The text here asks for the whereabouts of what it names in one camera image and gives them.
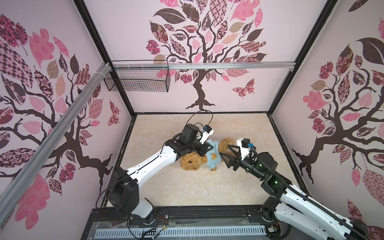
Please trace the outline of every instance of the black cable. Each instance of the black cable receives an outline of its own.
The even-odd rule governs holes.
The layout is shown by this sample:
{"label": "black cable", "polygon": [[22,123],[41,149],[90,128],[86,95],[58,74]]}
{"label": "black cable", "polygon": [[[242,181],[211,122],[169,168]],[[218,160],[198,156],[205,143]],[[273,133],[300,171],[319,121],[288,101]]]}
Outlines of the black cable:
{"label": "black cable", "polygon": [[363,236],[363,234],[361,234],[359,231],[353,229],[351,226],[349,226],[347,223],[343,222],[341,219],[339,219],[336,215],[334,215],[332,212],[330,212],[328,209],[324,208],[322,205],[318,204],[317,202],[313,201],[312,199],[310,198],[306,198],[303,194],[299,193],[298,191],[296,191],[293,187],[291,187],[282,177],[280,177],[274,170],[272,170],[267,164],[265,164],[263,162],[263,160],[260,158],[259,154],[257,154],[256,150],[255,150],[255,147],[251,147],[251,150],[252,152],[255,154],[255,157],[265,166],[265,168],[267,168],[273,176],[275,176],[277,179],[279,179],[279,181],[283,182],[287,188],[289,190],[291,190],[292,192],[294,192],[295,194],[297,194],[298,196],[302,197],[303,199],[305,199],[306,201],[312,203],[313,205],[315,205],[316,207],[318,207],[319,209],[321,209],[322,211],[324,211],[326,214],[328,214],[329,216],[333,217],[334,220],[338,221],[340,224],[344,225],[346,228],[348,228],[349,230],[351,230],[352,232],[354,232],[355,234],[357,234],[359,237],[361,237],[362,239],[364,240],[369,240],[368,238],[366,238],[365,236]]}

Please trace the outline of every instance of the aluminum rail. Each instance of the aluminum rail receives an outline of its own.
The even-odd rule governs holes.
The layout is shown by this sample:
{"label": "aluminum rail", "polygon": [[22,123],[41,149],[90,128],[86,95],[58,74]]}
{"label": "aluminum rail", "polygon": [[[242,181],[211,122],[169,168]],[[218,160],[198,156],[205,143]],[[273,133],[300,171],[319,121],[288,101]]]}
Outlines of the aluminum rail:
{"label": "aluminum rail", "polygon": [[32,155],[31,159],[23,166],[7,189],[5,189],[0,197],[0,225],[2,225],[8,218],[20,198],[35,180],[36,175],[41,170],[41,167],[47,161],[59,141],[63,138],[64,133],[68,130],[69,126],[84,107],[93,91],[109,71],[110,67],[107,63],[104,63],[99,67],[68,111],[59,120],[43,143],[37,148],[35,154]]}
{"label": "aluminum rail", "polygon": [[[230,68],[294,68],[295,62],[258,62],[258,63],[172,63],[170,70],[189,69],[230,69]],[[167,64],[127,64],[125,61],[113,61],[114,68],[167,68]]]}

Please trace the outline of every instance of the tree mural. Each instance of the tree mural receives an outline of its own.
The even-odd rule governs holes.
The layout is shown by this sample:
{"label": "tree mural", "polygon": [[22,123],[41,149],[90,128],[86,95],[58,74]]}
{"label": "tree mural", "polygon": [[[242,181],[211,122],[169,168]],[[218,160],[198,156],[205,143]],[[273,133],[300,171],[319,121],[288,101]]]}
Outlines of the tree mural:
{"label": "tree mural", "polygon": [[[13,25],[7,17],[1,15],[0,26],[4,31],[0,31],[0,36],[8,42],[10,40],[3,34],[4,32],[12,32],[16,27],[24,29],[19,23],[15,29],[9,27]],[[0,40],[1,79],[7,91],[0,96],[0,149],[20,140],[26,140],[26,144],[31,146],[40,145],[71,106],[75,94],[81,93],[79,87],[87,84],[90,79],[88,64],[80,70],[75,54],[70,58],[65,44],[54,36],[52,38],[55,44],[50,42],[48,31],[40,29],[40,35],[32,33],[32,36],[24,37],[23,41],[18,40],[20,44],[25,45],[29,39],[31,53],[37,62],[34,68],[31,68],[12,48],[17,46],[16,43],[10,46]],[[59,54],[57,56],[52,55],[55,46],[58,49],[55,51]],[[46,70],[41,69],[41,63],[46,60],[51,62],[48,63]],[[99,85],[64,134],[66,142],[52,152],[47,164],[43,166],[50,168],[45,179],[54,192],[62,194],[62,184],[73,179],[76,169],[85,167],[98,170],[101,191],[103,177],[112,169],[107,169],[111,155],[102,161],[86,156],[82,149],[88,146],[87,139],[92,137],[89,129],[100,124],[96,120],[103,106],[103,99],[97,99],[100,90]],[[120,110],[112,101],[110,107],[112,116],[108,125],[117,124]],[[1,153],[0,167],[16,167],[18,170],[7,170],[5,171],[7,173],[1,171],[0,177],[15,177],[21,171],[19,166],[26,163],[35,152],[32,148],[22,147]]]}
{"label": "tree mural", "polygon": [[[258,52],[266,42],[255,42],[263,29],[257,29],[263,19],[261,7],[254,11],[260,0],[160,0],[171,8],[164,8],[154,16],[162,17],[167,24],[150,21],[151,31],[156,40],[149,40],[146,46],[151,54],[156,55],[155,63],[168,60],[171,63],[229,63],[229,62],[260,62],[266,54]],[[227,2],[232,7],[237,4],[232,15],[227,11]],[[227,69],[226,74],[217,69],[170,70],[175,82],[184,84],[193,82],[198,99],[186,108],[198,106],[214,106],[205,99],[202,81],[217,80],[218,75],[225,81],[229,77],[239,77],[249,73],[246,69]],[[234,88],[239,96],[253,93],[254,81],[248,82],[245,88]]]}
{"label": "tree mural", "polygon": [[355,55],[348,45],[335,66],[332,62],[321,66],[321,80],[314,82],[314,91],[303,98],[307,107],[314,110],[308,117],[317,133],[314,147],[308,156],[292,150],[301,159],[301,174],[305,168],[313,183],[311,165],[326,144],[336,145],[332,153],[340,154],[340,164],[349,159],[354,163],[351,177],[355,185],[361,180],[362,168],[356,163],[356,154],[361,153],[366,166],[362,177],[365,187],[384,205],[384,177],[369,170],[370,166],[384,170],[384,119],[380,117],[384,108],[384,73],[363,68],[365,61],[384,65],[384,43],[376,38],[358,41],[362,43],[364,58]]}

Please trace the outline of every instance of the brown teddy bear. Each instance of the brown teddy bear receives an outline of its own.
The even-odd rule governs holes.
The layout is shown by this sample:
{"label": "brown teddy bear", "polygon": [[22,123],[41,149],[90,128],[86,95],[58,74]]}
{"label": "brown teddy bear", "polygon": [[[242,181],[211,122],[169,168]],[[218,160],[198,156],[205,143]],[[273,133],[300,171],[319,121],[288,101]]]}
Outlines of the brown teddy bear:
{"label": "brown teddy bear", "polygon": [[[234,156],[234,154],[228,148],[228,145],[234,145],[234,144],[235,144],[235,141],[231,137],[224,138],[218,143],[217,151],[215,151],[214,153],[207,153],[207,154],[210,154],[209,159],[213,159],[213,160],[217,159],[218,157],[220,157],[219,155],[220,152],[225,152],[227,154]],[[191,171],[191,170],[196,171],[201,167],[202,164],[207,164],[207,163],[208,163],[207,155],[204,155],[203,157],[201,157],[196,152],[188,153],[185,156],[181,157],[180,159],[181,168],[185,171]],[[215,166],[210,170],[216,171],[217,167]]]}

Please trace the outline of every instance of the pink leaf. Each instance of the pink leaf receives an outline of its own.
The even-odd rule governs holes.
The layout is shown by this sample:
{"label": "pink leaf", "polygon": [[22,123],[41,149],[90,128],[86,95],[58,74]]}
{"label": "pink leaf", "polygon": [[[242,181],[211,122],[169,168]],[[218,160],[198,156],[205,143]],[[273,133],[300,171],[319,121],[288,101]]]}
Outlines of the pink leaf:
{"label": "pink leaf", "polygon": [[46,200],[50,198],[48,183],[45,179],[37,174],[33,184],[25,191],[19,200],[20,207],[15,214],[15,221],[18,222],[25,219],[25,228],[31,229],[39,221],[37,211],[47,206]]}
{"label": "pink leaf", "polygon": [[36,111],[43,111],[44,110],[45,103],[42,100],[31,96],[31,97],[29,97],[29,101],[31,102],[32,107]]}
{"label": "pink leaf", "polygon": [[193,39],[192,47],[193,49],[198,49],[200,47],[200,43],[196,39]]}
{"label": "pink leaf", "polygon": [[260,6],[259,10],[257,10],[256,18],[255,18],[255,26],[256,26],[256,28],[260,25],[262,20],[263,20],[263,11],[262,11],[262,8]]}
{"label": "pink leaf", "polygon": [[23,127],[25,128],[25,130],[32,134],[38,134],[41,130],[41,123],[38,121],[29,121],[23,123]]}
{"label": "pink leaf", "polygon": [[212,41],[213,39],[213,36],[212,36],[212,33],[210,31],[207,32],[207,34],[205,35],[205,42],[210,42]]}
{"label": "pink leaf", "polygon": [[361,116],[360,113],[348,113],[341,117],[342,119],[346,120],[347,122],[355,121]]}
{"label": "pink leaf", "polygon": [[97,121],[97,120],[95,120],[95,121],[91,122],[91,125],[92,125],[92,126],[94,126],[94,127],[97,127],[97,126],[99,126],[99,124],[100,124],[100,122],[99,122],[99,121]]}
{"label": "pink leaf", "polygon": [[360,179],[361,179],[359,168],[355,168],[352,171],[351,177],[352,177],[352,181],[355,183],[355,187],[357,187],[357,185],[359,185]]}
{"label": "pink leaf", "polygon": [[194,63],[197,63],[197,62],[200,61],[200,59],[201,59],[201,53],[198,53],[198,54],[196,55],[195,59],[193,60],[193,62],[194,62]]}
{"label": "pink leaf", "polygon": [[325,102],[323,100],[323,97],[320,92],[314,92],[314,91],[310,91],[309,96],[304,96],[303,102],[308,103],[307,107],[310,108],[311,110],[320,109],[328,104],[328,102]]}
{"label": "pink leaf", "polygon": [[55,111],[58,113],[65,113],[67,111],[67,105],[64,101],[64,98],[59,98],[55,103]]}
{"label": "pink leaf", "polygon": [[253,9],[255,9],[259,4],[260,0],[253,0],[252,3],[250,0],[242,0],[235,8],[230,20],[237,18],[241,21],[245,21],[247,17],[253,16],[255,13]]}
{"label": "pink leaf", "polygon": [[229,77],[225,74],[223,74],[223,79],[229,82]]}
{"label": "pink leaf", "polygon": [[380,124],[378,130],[377,130],[377,134],[380,136],[380,137],[384,137],[384,123]]}
{"label": "pink leaf", "polygon": [[32,36],[29,36],[29,46],[39,67],[41,67],[42,61],[53,58],[51,53],[53,53],[53,50],[55,49],[55,46],[48,42],[49,34],[47,30],[41,28],[40,35],[41,36],[37,33],[32,33]]}
{"label": "pink leaf", "polygon": [[222,44],[215,45],[213,47],[214,53],[218,54],[219,52],[221,52],[221,50],[223,50],[223,47],[224,47],[224,45],[222,45]]}
{"label": "pink leaf", "polygon": [[372,103],[372,94],[369,92],[359,99],[359,105],[362,107],[369,107]]}

